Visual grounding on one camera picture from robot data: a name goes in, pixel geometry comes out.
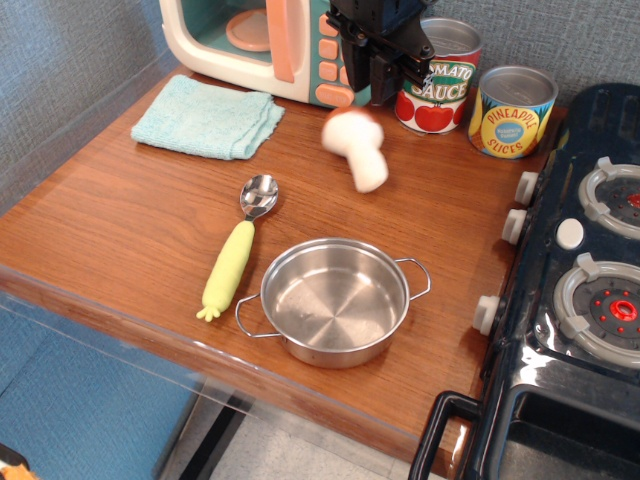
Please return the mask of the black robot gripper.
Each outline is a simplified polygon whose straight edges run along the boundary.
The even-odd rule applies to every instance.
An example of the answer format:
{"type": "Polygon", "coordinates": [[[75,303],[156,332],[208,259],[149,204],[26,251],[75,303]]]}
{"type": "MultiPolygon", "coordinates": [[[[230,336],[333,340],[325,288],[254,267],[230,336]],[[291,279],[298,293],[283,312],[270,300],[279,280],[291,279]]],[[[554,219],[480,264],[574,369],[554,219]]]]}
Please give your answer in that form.
{"type": "Polygon", "coordinates": [[[371,85],[372,105],[383,105],[406,81],[423,84],[424,61],[435,55],[421,26],[430,4],[419,0],[329,2],[329,23],[342,39],[349,86],[360,92],[371,85]]]}

